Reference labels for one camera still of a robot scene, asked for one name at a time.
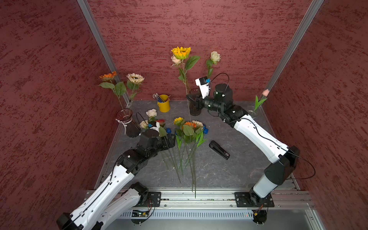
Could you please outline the cream gerbera flower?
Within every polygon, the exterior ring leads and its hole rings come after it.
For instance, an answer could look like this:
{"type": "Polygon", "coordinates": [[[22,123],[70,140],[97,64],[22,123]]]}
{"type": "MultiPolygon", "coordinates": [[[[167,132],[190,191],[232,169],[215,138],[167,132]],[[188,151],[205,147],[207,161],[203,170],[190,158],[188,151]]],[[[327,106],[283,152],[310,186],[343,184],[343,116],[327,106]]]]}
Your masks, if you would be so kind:
{"type": "Polygon", "coordinates": [[[129,96],[128,108],[131,108],[136,95],[139,93],[140,86],[143,84],[145,78],[140,74],[130,73],[127,75],[127,87],[131,90],[129,96]]]}

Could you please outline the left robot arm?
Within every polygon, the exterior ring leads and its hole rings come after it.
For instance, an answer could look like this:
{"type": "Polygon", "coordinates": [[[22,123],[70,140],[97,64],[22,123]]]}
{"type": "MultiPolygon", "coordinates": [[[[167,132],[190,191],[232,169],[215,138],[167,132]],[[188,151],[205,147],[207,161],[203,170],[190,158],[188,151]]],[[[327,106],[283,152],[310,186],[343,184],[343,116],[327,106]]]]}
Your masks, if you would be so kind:
{"type": "Polygon", "coordinates": [[[139,205],[148,205],[148,189],[137,182],[118,199],[116,195],[149,159],[160,151],[175,146],[176,136],[171,133],[160,135],[155,129],[147,129],[140,135],[137,146],[122,153],[112,172],[105,181],[72,213],[63,213],[57,220],[61,230],[105,230],[122,213],[139,205]]]}

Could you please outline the pink tulip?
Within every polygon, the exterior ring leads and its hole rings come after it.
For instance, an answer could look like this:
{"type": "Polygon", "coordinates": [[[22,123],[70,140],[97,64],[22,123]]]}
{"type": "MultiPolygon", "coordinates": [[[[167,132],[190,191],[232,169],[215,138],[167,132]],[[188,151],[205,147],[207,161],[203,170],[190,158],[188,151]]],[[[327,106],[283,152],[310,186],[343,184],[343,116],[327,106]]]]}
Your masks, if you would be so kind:
{"type": "Polygon", "coordinates": [[[255,107],[254,111],[256,111],[266,100],[270,93],[270,90],[266,89],[262,92],[261,97],[255,96],[255,107]]]}

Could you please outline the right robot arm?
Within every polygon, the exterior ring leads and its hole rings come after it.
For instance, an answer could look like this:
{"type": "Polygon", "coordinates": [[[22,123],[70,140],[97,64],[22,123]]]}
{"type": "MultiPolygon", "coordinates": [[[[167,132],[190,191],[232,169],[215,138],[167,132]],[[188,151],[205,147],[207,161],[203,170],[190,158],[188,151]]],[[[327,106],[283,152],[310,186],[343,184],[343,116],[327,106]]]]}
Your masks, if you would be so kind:
{"type": "Polygon", "coordinates": [[[227,84],[216,85],[213,97],[209,96],[208,84],[199,87],[201,93],[186,95],[196,110],[205,108],[217,112],[224,123],[245,135],[270,161],[262,177],[249,191],[249,202],[260,206],[296,169],[299,149],[278,141],[259,126],[245,109],[234,104],[232,89],[227,84]]]}

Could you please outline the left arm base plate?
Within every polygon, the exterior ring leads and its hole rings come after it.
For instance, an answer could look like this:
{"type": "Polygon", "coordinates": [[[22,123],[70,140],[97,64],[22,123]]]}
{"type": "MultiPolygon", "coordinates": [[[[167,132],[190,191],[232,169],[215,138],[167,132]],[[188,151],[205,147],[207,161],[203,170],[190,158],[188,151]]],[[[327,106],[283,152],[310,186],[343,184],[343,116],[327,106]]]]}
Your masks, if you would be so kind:
{"type": "Polygon", "coordinates": [[[145,192],[141,195],[137,207],[148,207],[148,205],[153,207],[159,207],[161,203],[161,192],[145,192]]]}

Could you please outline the orange gerbera flower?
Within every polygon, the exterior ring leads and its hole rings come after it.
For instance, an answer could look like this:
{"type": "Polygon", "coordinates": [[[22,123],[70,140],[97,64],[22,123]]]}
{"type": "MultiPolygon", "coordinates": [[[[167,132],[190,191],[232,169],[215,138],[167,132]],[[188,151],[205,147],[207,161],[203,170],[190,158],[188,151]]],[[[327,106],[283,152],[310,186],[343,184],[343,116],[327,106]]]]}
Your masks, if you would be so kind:
{"type": "Polygon", "coordinates": [[[112,90],[113,94],[117,97],[121,108],[124,109],[125,107],[123,106],[120,98],[126,93],[127,89],[122,81],[117,82],[115,80],[116,76],[117,72],[115,71],[112,73],[99,76],[99,79],[102,81],[102,83],[100,83],[99,86],[104,89],[112,90]]]}

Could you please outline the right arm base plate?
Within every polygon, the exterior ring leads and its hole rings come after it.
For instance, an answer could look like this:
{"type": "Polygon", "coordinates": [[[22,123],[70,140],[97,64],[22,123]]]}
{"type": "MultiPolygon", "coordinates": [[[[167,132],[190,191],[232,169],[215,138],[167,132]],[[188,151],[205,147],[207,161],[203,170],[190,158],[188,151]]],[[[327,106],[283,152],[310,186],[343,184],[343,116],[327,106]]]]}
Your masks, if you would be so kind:
{"type": "Polygon", "coordinates": [[[253,192],[235,192],[235,202],[238,208],[274,208],[275,204],[271,194],[269,193],[266,197],[260,198],[256,193],[253,192]]]}

